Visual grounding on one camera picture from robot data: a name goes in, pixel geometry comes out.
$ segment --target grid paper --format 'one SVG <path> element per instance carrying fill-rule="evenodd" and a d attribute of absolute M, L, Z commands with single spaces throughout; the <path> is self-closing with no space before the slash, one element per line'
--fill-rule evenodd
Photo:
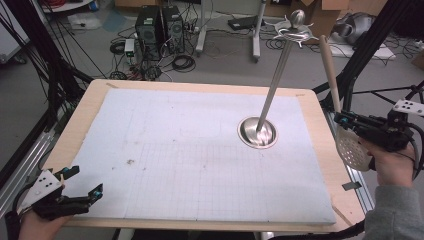
<path fill-rule="evenodd" d="M 73 165 L 68 196 L 104 184 L 83 216 L 332 224 L 335 217 L 299 102 L 276 96 L 270 149 L 237 126 L 265 96 L 111 89 Z"/>

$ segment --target black device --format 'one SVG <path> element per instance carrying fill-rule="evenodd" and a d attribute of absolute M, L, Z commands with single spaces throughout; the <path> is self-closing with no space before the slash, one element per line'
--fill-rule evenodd
<path fill-rule="evenodd" d="M 202 0 L 180 0 L 180 2 L 194 3 L 194 4 L 202 4 Z"/>
<path fill-rule="evenodd" d="M 74 175 L 78 173 L 79 173 L 79 167 L 73 166 L 70 169 L 65 167 L 59 172 L 54 173 L 53 175 L 51 173 L 48 175 L 52 176 L 53 179 L 56 178 L 57 179 L 56 182 L 60 184 L 62 177 L 64 180 L 66 180 L 68 178 L 73 177 Z M 19 198 L 24 193 L 24 191 L 29 189 L 31 192 L 31 189 L 35 187 L 36 190 L 38 191 L 37 194 L 42 194 L 43 190 L 48 191 L 49 188 L 52 189 L 54 186 L 54 184 L 50 182 L 52 178 L 49 178 L 48 175 L 42 175 L 42 174 L 40 174 L 37 180 L 27 184 L 18 193 L 15 200 L 13 201 L 13 207 L 12 207 L 13 209 L 5 215 L 7 235 L 9 240 L 19 239 L 19 232 L 21 229 L 21 216 L 18 213 L 18 202 L 19 202 Z M 103 184 L 99 184 L 97 187 L 91 190 L 87 194 L 87 196 L 83 196 L 83 197 L 70 198 L 68 196 L 63 196 L 62 190 L 63 190 L 63 186 L 60 186 L 53 191 L 48 191 L 49 194 L 38 201 L 36 201 L 35 197 L 29 198 L 28 201 L 34 201 L 34 202 L 32 202 L 31 205 L 26 205 L 27 206 L 26 209 L 32 208 L 32 210 L 38 216 L 51 221 L 62 216 L 87 213 L 91 205 L 93 205 L 95 202 L 97 202 L 99 199 L 103 197 Z"/>
<path fill-rule="evenodd" d="M 407 113 L 394 110 L 390 110 L 387 114 L 387 119 L 375 116 L 366 117 L 353 112 L 342 111 L 341 113 L 336 113 L 334 121 L 344 129 L 352 129 L 359 137 L 384 148 L 388 152 L 402 150 L 409 142 L 414 141 L 412 138 L 414 133 L 410 127 L 417 130 L 421 138 L 423 137 L 423 131 L 418 126 L 408 123 Z M 423 157 L 420 158 L 418 166 L 414 177 L 418 176 L 423 169 Z M 374 171 L 376 170 L 374 157 L 368 167 Z"/>
<path fill-rule="evenodd" d="M 176 6 L 164 6 L 162 8 L 165 28 L 165 42 L 169 53 L 184 53 L 184 29 L 183 18 Z"/>
<path fill-rule="evenodd" d="M 242 29 L 251 29 L 255 28 L 258 23 L 258 16 L 254 17 L 245 17 L 245 18 L 236 18 L 228 20 L 228 25 L 234 31 L 242 30 Z M 262 20 L 261 26 L 265 26 L 265 21 Z"/>
<path fill-rule="evenodd" d="M 143 60 L 159 61 L 162 56 L 160 48 L 164 42 L 164 31 L 160 7 L 156 5 L 141 6 L 135 23 Z"/>

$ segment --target gray sleeve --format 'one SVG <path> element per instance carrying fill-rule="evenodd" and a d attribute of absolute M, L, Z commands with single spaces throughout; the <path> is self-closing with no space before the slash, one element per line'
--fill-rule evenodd
<path fill-rule="evenodd" d="M 364 239 L 424 239 L 419 194 L 399 186 L 379 186 L 375 208 L 365 216 Z"/>

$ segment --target gray floor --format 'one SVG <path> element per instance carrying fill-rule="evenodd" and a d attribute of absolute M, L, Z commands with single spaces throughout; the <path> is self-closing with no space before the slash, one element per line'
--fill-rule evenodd
<path fill-rule="evenodd" d="M 74 37 L 94 60 L 103 72 L 112 68 L 112 53 L 109 51 L 110 40 L 117 37 L 117 32 L 132 27 L 135 23 L 134 14 L 119 12 L 115 9 L 102 9 L 95 13 L 103 26 L 96 30 L 77 31 Z M 214 18 L 208 23 L 208 28 L 230 30 L 225 24 L 228 16 Z M 205 52 L 195 57 L 196 69 L 190 73 L 167 72 L 160 81 L 208 83 L 224 85 L 269 86 L 281 50 L 271 50 L 261 41 L 261 58 L 258 63 L 252 59 L 252 43 L 250 35 L 234 36 L 222 32 L 210 32 L 207 35 Z M 82 53 L 69 36 L 65 36 L 77 67 L 88 75 L 98 76 L 100 73 Z M 402 47 L 393 48 L 394 53 L 401 53 Z M 394 61 L 387 66 L 382 61 L 373 60 L 364 69 L 355 85 L 355 91 L 382 88 L 408 87 L 417 85 L 423 80 L 423 71 L 410 63 L 411 59 L 402 54 L 396 55 Z M 344 68 L 347 58 L 335 58 L 336 72 Z M 128 69 L 122 65 L 120 70 Z M 326 75 L 318 53 L 308 47 L 294 47 L 286 69 L 283 73 L 280 87 L 311 89 L 326 82 Z M 408 91 L 393 91 L 384 93 L 386 97 L 397 101 L 406 96 Z M 318 99 L 325 97 L 318 94 Z M 9 63 L 0 65 L 0 166 L 12 156 L 21 141 L 35 125 L 47 105 L 44 93 L 30 63 L 18 65 Z M 362 115 L 386 117 L 392 106 L 371 94 L 354 95 L 352 110 Z M 411 122 L 424 127 L 418 117 L 411 117 Z M 376 183 L 375 172 L 365 172 L 368 188 L 373 194 Z M 423 177 L 416 180 L 420 188 Z M 114 229 L 63 228 L 57 239 L 111 239 Z"/>

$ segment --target metal rod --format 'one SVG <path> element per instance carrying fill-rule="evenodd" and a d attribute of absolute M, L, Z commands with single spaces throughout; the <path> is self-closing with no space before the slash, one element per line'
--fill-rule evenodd
<path fill-rule="evenodd" d="M 262 18 L 265 13 L 265 6 L 266 6 L 266 0 L 261 0 L 261 6 L 259 6 L 259 14 L 258 14 L 258 21 L 256 22 L 256 28 L 255 28 L 255 37 L 259 37 L 259 32 L 261 31 L 261 25 L 262 25 Z"/>
<path fill-rule="evenodd" d="M 277 91 L 278 83 L 280 82 L 281 75 L 283 74 L 283 70 L 284 70 L 284 67 L 286 66 L 287 59 L 289 57 L 292 46 L 293 46 L 293 42 L 286 40 L 284 49 L 281 52 L 280 59 L 278 60 L 277 69 L 275 69 L 274 77 L 272 78 L 271 86 L 269 87 L 264 108 L 262 109 L 261 116 L 259 117 L 258 126 L 256 127 L 256 132 L 260 132 L 264 125 L 266 115 L 268 114 L 269 108 L 271 107 L 272 99 L 274 99 L 274 95 L 275 95 L 275 92 Z"/>
<path fill-rule="evenodd" d="M 200 2 L 200 15 L 200 27 L 203 28 L 203 25 L 205 24 L 205 0 L 201 0 Z"/>

